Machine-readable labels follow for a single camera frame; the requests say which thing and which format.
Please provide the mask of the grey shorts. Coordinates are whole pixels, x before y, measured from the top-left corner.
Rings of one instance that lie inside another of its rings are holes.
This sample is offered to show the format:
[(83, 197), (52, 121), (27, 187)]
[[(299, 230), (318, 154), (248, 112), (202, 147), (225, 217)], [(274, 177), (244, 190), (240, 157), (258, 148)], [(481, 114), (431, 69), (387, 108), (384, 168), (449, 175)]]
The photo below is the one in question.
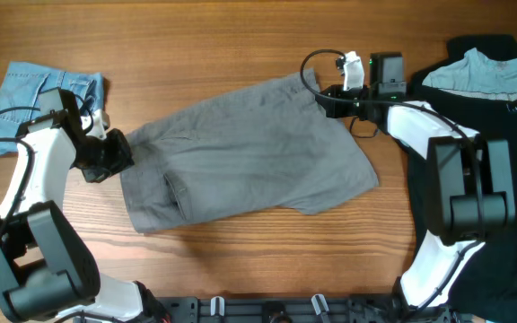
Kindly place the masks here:
[(127, 136), (120, 176), (136, 231), (150, 233), (274, 206), (317, 214), (375, 188), (343, 122), (314, 99), (306, 70), (204, 100)]

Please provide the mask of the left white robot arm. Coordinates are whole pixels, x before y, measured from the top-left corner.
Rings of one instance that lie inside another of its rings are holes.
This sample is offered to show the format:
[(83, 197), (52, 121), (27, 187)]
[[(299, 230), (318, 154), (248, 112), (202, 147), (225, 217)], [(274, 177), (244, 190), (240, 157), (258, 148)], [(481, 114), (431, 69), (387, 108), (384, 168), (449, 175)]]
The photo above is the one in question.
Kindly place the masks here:
[(102, 113), (82, 117), (68, 90), (42, 92), (40, 115), (9, 141), (18, 160), (0, 205), (0, 310), (12, 322), (149, 322), (163, 318), (139, 282), (100, 273), (62, 212), (66, 177), (101, 183), (133, 165), (125, 136)]

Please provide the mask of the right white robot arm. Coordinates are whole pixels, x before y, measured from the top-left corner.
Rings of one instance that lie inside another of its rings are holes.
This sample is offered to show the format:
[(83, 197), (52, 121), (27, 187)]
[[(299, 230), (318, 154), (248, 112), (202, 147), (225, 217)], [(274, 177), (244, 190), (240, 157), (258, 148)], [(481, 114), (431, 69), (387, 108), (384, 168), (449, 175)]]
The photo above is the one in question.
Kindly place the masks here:
[(425, 236), (399, 278), (399, 298), (407, 315), (439, 308), (488, 236), (513, 223), (508, 143), (485, 140), (424, 101), (405, 101), (400, 78), (390, 81), (392, 92), (381, 82), (365, 85), (361, 58), (336, 54), (343, 83), (314, 92), (327, 117), (370, 121), (425, 161)]

